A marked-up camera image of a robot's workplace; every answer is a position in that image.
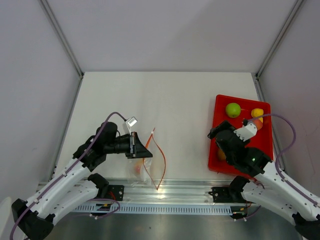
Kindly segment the yellow orange mango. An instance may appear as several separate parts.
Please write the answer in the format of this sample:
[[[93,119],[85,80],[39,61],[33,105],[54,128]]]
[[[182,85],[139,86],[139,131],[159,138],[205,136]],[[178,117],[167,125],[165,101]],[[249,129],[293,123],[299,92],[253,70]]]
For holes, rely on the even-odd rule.
[[[143,160],[138,160],[133,165],[134,174],[139,175],[141,173],[141,169],[144,169],[144,162]]]

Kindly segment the clear zip top bag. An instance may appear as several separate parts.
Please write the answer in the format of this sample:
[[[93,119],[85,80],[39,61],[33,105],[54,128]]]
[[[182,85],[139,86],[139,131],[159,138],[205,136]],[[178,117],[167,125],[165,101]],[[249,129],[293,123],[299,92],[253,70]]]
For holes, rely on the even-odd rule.
[[[127,165],[127,171],[129,173],[128,181],[132,185],[142,183],[158,191],[166,175],[167,158],[156,141],[155,132],[156,128],[154,127],[144,145],[151,151],[153,157],[130,159]],[[134,174],[134,163],[139,160],[143,160],[144,169],[141,169],[140,174]]]

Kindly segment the small brown yellow fruit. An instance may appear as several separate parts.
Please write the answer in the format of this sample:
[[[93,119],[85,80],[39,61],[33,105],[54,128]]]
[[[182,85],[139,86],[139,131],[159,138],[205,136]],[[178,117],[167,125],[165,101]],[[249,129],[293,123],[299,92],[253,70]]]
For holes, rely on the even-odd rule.
[[[221,162],[226,161],[226,155],[220,148],[217,150],[216,155],[217,155],[217,159],[219,161],[221,161]]]

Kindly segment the red orange peach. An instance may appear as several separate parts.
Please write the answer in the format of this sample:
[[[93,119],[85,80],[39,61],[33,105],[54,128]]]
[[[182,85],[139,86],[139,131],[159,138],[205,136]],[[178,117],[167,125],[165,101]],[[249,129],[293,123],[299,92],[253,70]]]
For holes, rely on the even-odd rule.
[[[263,127],[263,122],[260,119],[253,120],[253,124],[256,126],[258,131]]]

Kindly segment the red plastic tray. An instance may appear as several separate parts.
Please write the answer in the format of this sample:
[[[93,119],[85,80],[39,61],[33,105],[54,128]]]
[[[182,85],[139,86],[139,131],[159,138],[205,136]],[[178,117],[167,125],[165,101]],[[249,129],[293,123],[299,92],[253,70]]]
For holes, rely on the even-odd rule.
[[[228,104],[236,103],[240,106],[240,115],[236,118],[231,118],[226,114],[226,107]],[[228,121],[235,128],[242,127],[244,119],[251,119],[251,112],[253,109],[262,109],[264,114],[271,112],[271,106],[267,102],[250,100],[245,98],[238,98],[219,94],[215,98],[215,107],[213,113],[212,126],[215,128],[223,121]],[[257,131],[257,134],[250,139],[248,147],[254,147],[263,151],[266,155],[273,157],[273,137],[272,137],[272,119],[270,116],[263,118],[262,128]],[[214,140],[210,141],[209,155],[208,155],[208,169],[221,174],[236,175],[249,178],[250,176],[241,173],[233,166],[229,165],[226,161],[221,161],[218,158],[218,146]]]

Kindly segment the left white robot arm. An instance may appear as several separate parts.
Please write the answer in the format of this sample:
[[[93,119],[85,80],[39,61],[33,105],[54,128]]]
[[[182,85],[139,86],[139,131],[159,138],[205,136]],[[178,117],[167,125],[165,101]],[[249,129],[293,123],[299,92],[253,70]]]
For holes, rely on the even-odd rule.
[[[90,200],[106,200],[109,182],[93,171],[107,155],[124,154],[128,159],[151,158],[137,132],[117,135],[118,126],[104,122],[73,154],[62,172],[27,200],[18,198],[11,205],[14,226],[29,240],[43,240],[69,212]]]

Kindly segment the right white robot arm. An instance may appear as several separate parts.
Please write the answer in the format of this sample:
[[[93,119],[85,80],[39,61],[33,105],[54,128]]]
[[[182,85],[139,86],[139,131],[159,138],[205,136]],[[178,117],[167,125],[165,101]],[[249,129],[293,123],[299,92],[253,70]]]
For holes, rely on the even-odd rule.
[[[287,220],[305,239],[318,240],[320,198],[289,177],[263,151],[248,146],[257,132],[252,121],[235,128],[225,120],[208,134],[229,165],[256,180],[236,176],[228,187],[229,198],[258,204]]]

